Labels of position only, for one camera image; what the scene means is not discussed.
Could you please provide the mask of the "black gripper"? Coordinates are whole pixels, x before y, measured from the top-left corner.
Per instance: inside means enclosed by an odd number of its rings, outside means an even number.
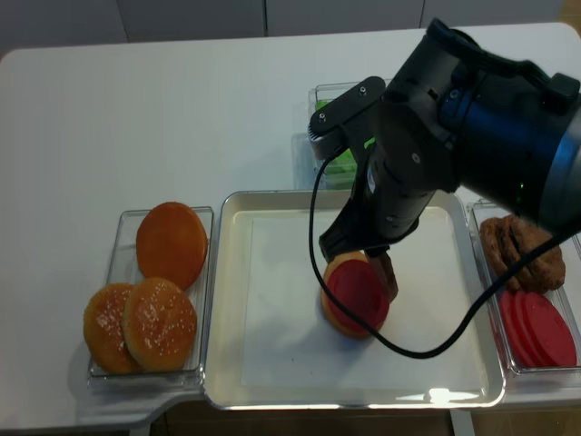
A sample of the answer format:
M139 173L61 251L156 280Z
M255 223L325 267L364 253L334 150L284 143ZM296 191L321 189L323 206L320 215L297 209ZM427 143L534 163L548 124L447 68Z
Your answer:
M378 102L370 126L375 142L364 147L350 198L319 238L327 263L387 250L416 230L435 191L458 189L452 134L437 104Z

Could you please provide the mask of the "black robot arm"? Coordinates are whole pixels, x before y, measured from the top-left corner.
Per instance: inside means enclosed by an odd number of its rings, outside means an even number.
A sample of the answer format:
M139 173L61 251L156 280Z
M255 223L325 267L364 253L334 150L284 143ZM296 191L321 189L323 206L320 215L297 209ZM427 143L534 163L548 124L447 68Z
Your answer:
M413 233L434 193L466 187L544 230L580 229L580 83L482 49L433 20L395 76L371 76L310 119L350 149L350 198L320 236L325 259L377 255Z

